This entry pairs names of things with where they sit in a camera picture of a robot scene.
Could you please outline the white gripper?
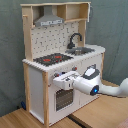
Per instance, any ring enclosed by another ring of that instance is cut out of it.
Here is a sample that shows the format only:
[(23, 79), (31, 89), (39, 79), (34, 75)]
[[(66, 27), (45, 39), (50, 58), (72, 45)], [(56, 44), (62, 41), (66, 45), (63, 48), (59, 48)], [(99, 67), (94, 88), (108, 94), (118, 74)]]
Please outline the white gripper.
[(78, 72), (70, 71), (59, 77), (54, 78), (53, 83), (63, 90), (70, 90), (73, 88), (73, 82), (78, 76)]

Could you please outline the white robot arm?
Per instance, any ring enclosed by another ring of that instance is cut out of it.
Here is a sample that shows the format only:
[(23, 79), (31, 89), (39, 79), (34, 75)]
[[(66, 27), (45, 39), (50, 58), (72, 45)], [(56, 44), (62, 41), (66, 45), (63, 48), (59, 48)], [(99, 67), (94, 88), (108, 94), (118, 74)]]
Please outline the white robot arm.
[(118, 87), (104, 85), (100, 71), (95, 65), (89, 66), (83, 75), (76, 71), (67, 72), (53, 79), (53, 83), (63, 90), (76, 89), (84, 94), (94, 96), (103, 94), (115, 97), (128, 97), (128, 78)]

